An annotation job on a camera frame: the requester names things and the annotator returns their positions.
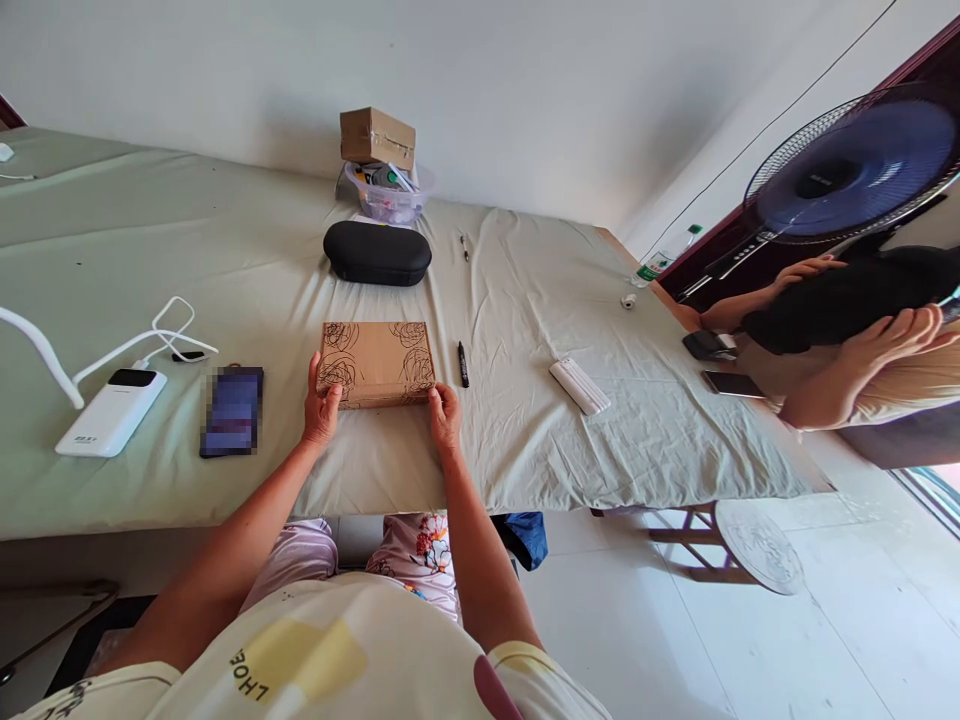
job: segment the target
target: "white wall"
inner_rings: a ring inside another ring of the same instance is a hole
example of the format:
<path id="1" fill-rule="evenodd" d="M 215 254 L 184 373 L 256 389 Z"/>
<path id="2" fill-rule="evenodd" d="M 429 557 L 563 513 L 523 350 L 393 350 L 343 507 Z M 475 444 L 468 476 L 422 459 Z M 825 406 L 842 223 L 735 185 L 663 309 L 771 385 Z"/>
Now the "white wall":
<path id="1" fill-rule="evenodd" d="M 886 4 L 0 0 L 0 93 L 32 125 L 323 175 L 339 112 L 372 104 L 416 126 L 440 195 L 606 225 L 642 252 Z M 897 0 L 681 222 L 722 217 L 767 150 L 955 5 Z"/>
<path id="2" fill-rule="evenodd" d="M 774 122 L 845 49 L 881 16 L 822 80 Z M 709 190 L 672 226 L 698 222 L 712 227 L 743 200 L 753 173 L 793 132 L 818 115 L 873 90 L 960 13 L 957 0 L 853 0 L 824 8 L 816 32 L 783 37 L 785 55 L 775 72 L 741 102 L 696 159 L 653 201 L 645 199 L 622 227 L 632 249 L 650 247 L 684 206 L 711 182 Z M 750 141 L 756 141 L 726 171 L 723 168 Z"/>

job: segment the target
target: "plastic water bottle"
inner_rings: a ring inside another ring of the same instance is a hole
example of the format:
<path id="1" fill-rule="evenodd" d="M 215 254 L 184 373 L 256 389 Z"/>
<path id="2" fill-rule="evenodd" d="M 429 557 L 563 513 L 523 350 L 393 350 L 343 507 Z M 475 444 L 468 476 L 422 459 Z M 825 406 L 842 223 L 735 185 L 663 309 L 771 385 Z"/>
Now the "plastic water bottle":
<path id="1" fill-rule="evenodd" d="M 671 237 L 663 244 L 661 250 L 655 250 L 643 261 L 636 275 L 630 277 L 630 284 L 634 287 L 646 287 L 658 277 L 660 273 L 670 267 L 673 261 L 683 255 L 688 247 L 693 245 L 697 235 L 703 232 L 699 225 L 691 225 L 684 232 Z"/>

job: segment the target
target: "yellow patch on shirt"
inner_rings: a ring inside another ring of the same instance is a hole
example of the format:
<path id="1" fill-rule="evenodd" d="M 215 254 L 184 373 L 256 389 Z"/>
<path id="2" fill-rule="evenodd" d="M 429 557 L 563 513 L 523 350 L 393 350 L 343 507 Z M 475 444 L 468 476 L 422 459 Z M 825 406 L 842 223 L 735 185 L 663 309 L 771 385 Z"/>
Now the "yellow patch on shirt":
<path id="1" fill-rule="evenodd" d="M 521 675 L 549 675 L 559 667 L 549 655 L 525 642 L 511 641 L 495 647 L 488 655 L 495 667 L 507 667 Z"/>
<path id="2" fill-rule="evenodd" d="M 340 619 L 326 628 L 281 618 L 263 628 L 230 660 L 237 689 L 262 704 L 286 685 L 296 685 L 308 703 L 336 695 L 359 680 L 366 651 Z"/>

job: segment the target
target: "small cardboard box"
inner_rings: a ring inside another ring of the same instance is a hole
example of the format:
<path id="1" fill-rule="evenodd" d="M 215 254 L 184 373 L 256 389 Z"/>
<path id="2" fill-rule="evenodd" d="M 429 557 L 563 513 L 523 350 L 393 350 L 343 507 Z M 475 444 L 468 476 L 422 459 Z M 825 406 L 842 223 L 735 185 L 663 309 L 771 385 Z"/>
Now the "small cardboard box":
<path id="1" fill-rule="evenodd" d="M 417 131 L 374 108 L 340 113 L 340 157 L 356 163 L 392 162 L 413 170 Z"/>
<path id="2" fill-rule="evenodd" d="M 341 410 L 427 402 L 437 382 L 426 323 L 324 323 L 317 392 L 343 385 Z"/>

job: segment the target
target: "forearm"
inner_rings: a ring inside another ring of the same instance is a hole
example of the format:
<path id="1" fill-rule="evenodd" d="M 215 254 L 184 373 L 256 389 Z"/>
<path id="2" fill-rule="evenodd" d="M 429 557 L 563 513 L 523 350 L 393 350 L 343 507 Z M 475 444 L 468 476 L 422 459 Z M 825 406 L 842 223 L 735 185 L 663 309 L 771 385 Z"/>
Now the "forearm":
<path id="1" fill-rule="evenodd" d="M 520 581 L 470 479 L 463 454 L 445 451 L 441 463 L 464 629 L 484 652 L 510 640 L 542 650 Z"/>
<path id="2" fill-rule="evenodd" d="M 151 661 L 182 672 L 200 656 L 237 617 L 322 450 L 293 449 L 151 603 L 102 672 Z"/>
<path id="3" fill-rule="evenodd" d="M 850 420 L 857 396 L 879 372 L 872 365 L 836 360 L 787 396 L 780 419 L 798 430 L 832 430 Z"/>
<path id="4" fill-rule="evenodd" d="M 239 610 L 323 448 L 298 443 L 279 467 L 214 531 L 200 555 L 171 585 Z"/>
<path id="5" fill-rule="evenodd" d="M 700 322 L 707 330 L 731 332 L 740 327 L 744 315 L 766 307 L 774 297 L 776 293 L 771 285 L 745 295 L 718 300 L 700 315 Z"/>

